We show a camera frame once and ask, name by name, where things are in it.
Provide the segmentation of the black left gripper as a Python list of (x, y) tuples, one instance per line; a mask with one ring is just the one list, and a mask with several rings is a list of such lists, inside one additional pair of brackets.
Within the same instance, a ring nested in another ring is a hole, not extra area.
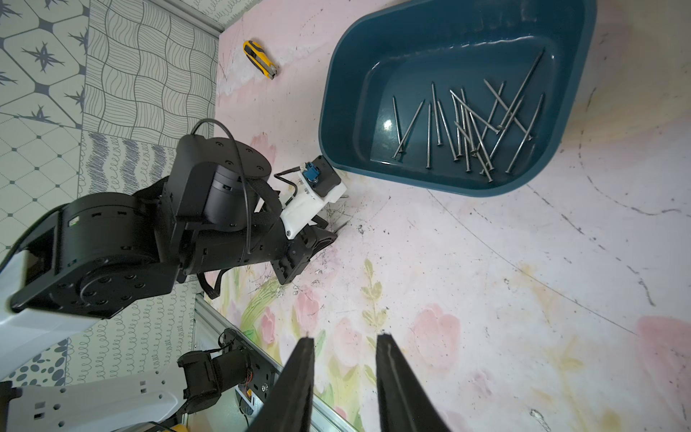
[(287, 284), (309, 264), (319, 252), (332, 245), (338, 234), (324, 229), (324, 220), (314, 217), (294, 239), (285, 235), (284, 225), (252, 228), (250, 252), (245, 251), (246, 234), (242, 231), (203, 230), (184, 250), (185, 275), (201, 275), (216, 270), (269, 263), (280, 284)]

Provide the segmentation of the teal plastic storage box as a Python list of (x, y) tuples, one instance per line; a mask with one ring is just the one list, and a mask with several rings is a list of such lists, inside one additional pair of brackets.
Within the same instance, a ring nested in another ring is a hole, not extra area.
[(364, 16), (329, 65), (324, 156), (466, 196), (521, 187), (561, 144), (596, 16), (593, 1), (409, 1)]

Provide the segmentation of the steel nail gripped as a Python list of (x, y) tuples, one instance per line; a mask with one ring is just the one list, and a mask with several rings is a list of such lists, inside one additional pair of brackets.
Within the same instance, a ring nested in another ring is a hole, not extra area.
[[(525, 90), (525, 88), (527, 87), (527, 83), (528, 83), (528, 81), (530, 80), (530, 78), (532, 77), (532, 75), (534, 75), (534, 72), (536, 71), (536, 68), (537, 68), (539, 62), (541, 61), (543, 55), (545, 55), (545, 48), (543, 48), (543, 49), (540, 51), (540, 53), (537, 55), (537, 57), (536, 57), (536, 59), (534, 60), (534, 62), (533, 62), (533, 64), (532, 64), (531, 68), (529, 68), (527, 74), (525, 75), (525, 78), (524, 78), (524, 80), (523, 80), (521, 86), (518, 88), (518, 91), (516, 91), (516, 94), (515, 94), (515, 96), (514, 96), (512, 102), (511, 102), (511, 104), (509, 105), (509, 110), (510, 110), (510, 111), (513, 111), (514, 108), (516, 107), (516, 104), (518, 103), (519, 97), (521, 97), (521, 95), (523, 95), (524, 90)], [(501, 130), (502, 130), (503, 127), (507, 124), (507, 118), (509, 118), (509, 115), (510, 115), (510, 114), (505, 114), (505, 115), (504, 115), (504, 118), (503, 118), (502, 121), (500, 122), (500, 129), (501, 129)]]

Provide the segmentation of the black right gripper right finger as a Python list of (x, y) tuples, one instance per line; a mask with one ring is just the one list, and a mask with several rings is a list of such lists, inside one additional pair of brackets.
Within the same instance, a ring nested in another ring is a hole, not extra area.
[(392, 335), (377, 337), (375, 360), (381, 431), (449, 431)]

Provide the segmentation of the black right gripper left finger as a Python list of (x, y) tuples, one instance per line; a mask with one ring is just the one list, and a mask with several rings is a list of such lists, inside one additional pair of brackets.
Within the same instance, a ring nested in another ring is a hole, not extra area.
[(311, 430), (314, 364), (314, 339), (301, 338), (248, 432)]

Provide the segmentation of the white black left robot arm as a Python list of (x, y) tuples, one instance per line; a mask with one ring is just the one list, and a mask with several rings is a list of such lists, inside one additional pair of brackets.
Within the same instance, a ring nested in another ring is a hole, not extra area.
[[(321, 210), (346, 186), (325, 158), (295, 167), (289, 194), (256, 149), (225, 132), (198, 131), (177, 145), (172, 171), (133, 194), (96, 193), (47, 212), (1, 264), (1, 374), (56, 342), (109, 320), (193, 275), (219, 297), (223, 275), (268, 263), (289, 284), (336, 241)], [(222, 333), (217, 348), (172, 365), (99, 383), (17, 387), (1, 383), (5, 431), (111, 431), (212, 407), (242, 386), (266, 399), (279, 376), (248, 338)]]

